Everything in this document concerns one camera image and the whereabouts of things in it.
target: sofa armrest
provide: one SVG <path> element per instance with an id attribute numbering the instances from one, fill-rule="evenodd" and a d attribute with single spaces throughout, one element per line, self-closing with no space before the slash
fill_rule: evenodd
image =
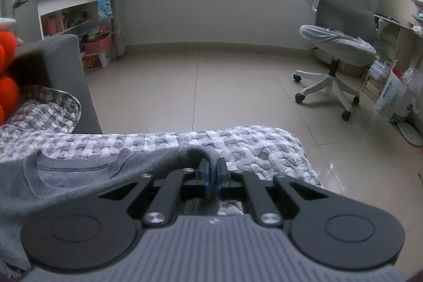
<path id="1" fill-rule="evenodd" d="M 75 96 L 82 114 L 73 133 L 102 134 L 75 35 L 57 35 L 19 47 L 10 70 L 20 85 L 42 85 Z"/>

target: baseboard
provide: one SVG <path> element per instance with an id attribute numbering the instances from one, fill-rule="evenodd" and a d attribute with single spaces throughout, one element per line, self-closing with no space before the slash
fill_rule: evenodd
<path id="1" fill-rule="evenodd" d="M 288 56 L 311 57 L 310 50 L 285 48 L 278 46 L 252 45 L 247 43 L 215 43 L 215 42 L 177 42 L 177 43 L 151 43 L 145 45 L 129 45 L 125 53 L 163 53 L 163 52 L 236 52 L 260 53 Z"/>

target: gray chair backrest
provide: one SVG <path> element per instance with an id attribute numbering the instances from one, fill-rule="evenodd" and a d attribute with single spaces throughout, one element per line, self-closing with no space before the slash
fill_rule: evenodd
<path id="1" fill-rule="evenodd" d="M 380 0 L 320 0 L 315 25 L 341 30 L 344 34 L 359 36 L 372 44 L 374 40 L 374 13 Z"/>

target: chair seat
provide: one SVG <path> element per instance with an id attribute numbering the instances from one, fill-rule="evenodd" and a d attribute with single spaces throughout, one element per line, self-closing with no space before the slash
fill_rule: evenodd
<path id="1" fill-rule="evenodd" d="M 376 50 L 361 38 L 348 36 L 339 30 L 304 25 L 300 35 L 334 57 L 355 66 L 371 64 Z"/>

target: gray garment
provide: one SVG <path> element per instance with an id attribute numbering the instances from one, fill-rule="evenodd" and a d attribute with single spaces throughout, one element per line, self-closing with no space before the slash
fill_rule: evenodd
<path id="1" fill-rule="evenodd" d="M 24 160 L 0 164 L 0 262 L 3 260 L 24 270 L 30 268 L 20 243 L 20 231 L 31 214 L 116 185 L 141 173 L 164 178 L 175 169 L 196 169 L 202 158 L 211 163 L 210 176 L 211 183 L 214 184 L 216 155 L 193 145 L 180 145 L 153 152 L 131 152 L 123 149 L 114 157 L 71 161 L 50 159 L 38 151 Z M 188 212 L 217 213 L 218 202 L 207 200 L 204 203 L 190 204 Z"/>

